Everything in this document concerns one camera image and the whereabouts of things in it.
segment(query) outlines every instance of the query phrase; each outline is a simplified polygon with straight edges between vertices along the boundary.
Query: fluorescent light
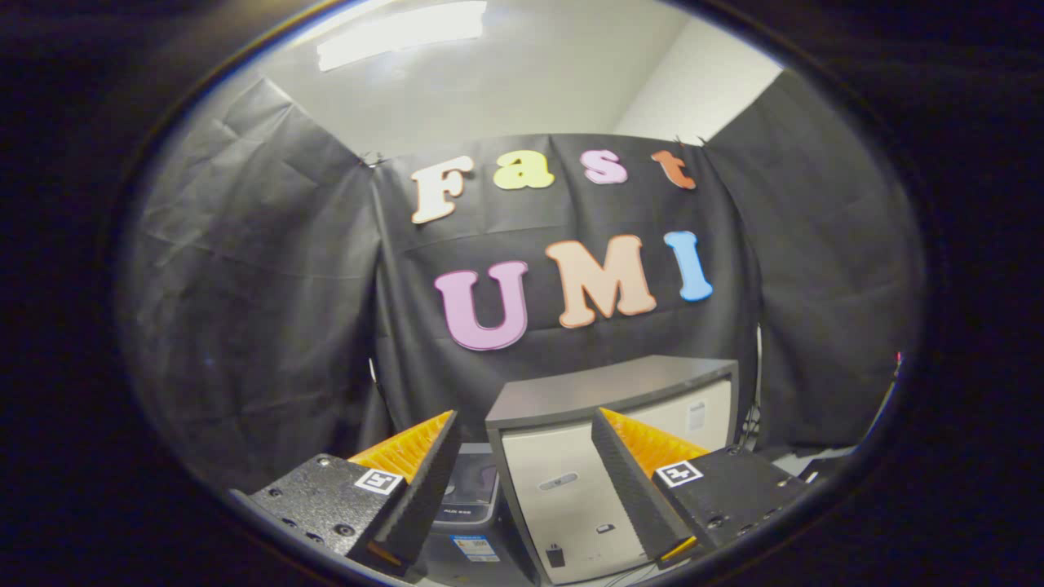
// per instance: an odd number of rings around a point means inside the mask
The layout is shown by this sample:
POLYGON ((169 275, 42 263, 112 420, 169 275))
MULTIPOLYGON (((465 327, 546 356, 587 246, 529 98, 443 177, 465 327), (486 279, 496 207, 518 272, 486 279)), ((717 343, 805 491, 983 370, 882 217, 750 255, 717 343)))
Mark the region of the fluorescent light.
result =
POLYGON ((482 36, 485 2, 453 2, 364 24, 319 44, 319 71, 430 43, 482 36))
POLYGON ((362 2, 356 2, 352 6, 345 8, 343 10, 331 16, 330 18, 324 20, 319 24, 305 30, 290 42, 291 47, 296 47, 304 43, 307 43, 316 37, 326 34, 331 30, 337 28, 338 26, 351 22, 366 13, 372 13, 377 8, 381 8, 395 2, 396 0, 365 0, 362 2))

